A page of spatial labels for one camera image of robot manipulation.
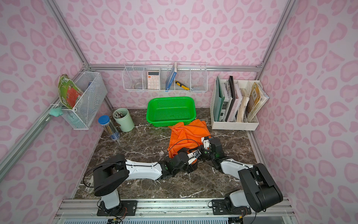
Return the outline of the orange shorts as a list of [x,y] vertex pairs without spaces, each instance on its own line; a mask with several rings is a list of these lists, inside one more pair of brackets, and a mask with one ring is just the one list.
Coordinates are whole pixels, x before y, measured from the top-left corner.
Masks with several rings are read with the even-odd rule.
[[174,158],[182,148],[194,149],[202,145],[201,138],[211,135],[206,122],[199,119],[193,120],[188,125],[179,122],[169,128],[171,130],[169,158]]

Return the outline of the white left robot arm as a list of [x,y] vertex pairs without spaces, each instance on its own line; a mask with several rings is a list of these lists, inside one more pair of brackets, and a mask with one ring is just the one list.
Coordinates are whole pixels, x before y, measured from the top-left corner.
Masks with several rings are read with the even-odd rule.
[[100,197],[98,216],[119,218],[135,212],[135,208],[121,202],[117,188],[125,181],[133,179],[164,180],[175,177],[180,172],[194,171],[192,164],[200,152],[179,152],[173,158],[154,163],[127,160],[123,154],[116,155],[93,169],[94,195]]

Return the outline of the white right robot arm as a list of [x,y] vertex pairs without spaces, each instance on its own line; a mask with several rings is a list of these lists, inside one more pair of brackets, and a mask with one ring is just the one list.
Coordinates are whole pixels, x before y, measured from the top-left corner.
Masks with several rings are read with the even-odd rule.
[[249,165],[229,158],[218,138],[203,137],[201,141],[200,158],[210,161],[215,170],[238,179],[242,186],[242,190],[229,193],[223,200],[213,200],[214,214],[245,216],[252,211],[265,212],[283,201],[281,190],[264,164]]

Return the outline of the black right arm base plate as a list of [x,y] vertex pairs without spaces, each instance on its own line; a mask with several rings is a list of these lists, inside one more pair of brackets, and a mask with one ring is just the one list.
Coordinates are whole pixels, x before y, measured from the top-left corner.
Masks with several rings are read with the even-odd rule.
[[235,207],[228,198],[214,199],[208,203],[208,207],[212,208],[214,215],[251,215],[252,211],[249,206]]

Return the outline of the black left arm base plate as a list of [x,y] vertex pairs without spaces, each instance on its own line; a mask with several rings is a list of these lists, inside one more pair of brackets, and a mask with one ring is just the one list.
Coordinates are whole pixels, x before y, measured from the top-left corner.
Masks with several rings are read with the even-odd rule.
[[138,206],[137,200],[125,200],[121,201],[119,206],[112,209],[106,209],[104,202],[100,201],[98,205],[97,216],[113,216],[113,217],[124,217],[124,216],[135,216]]

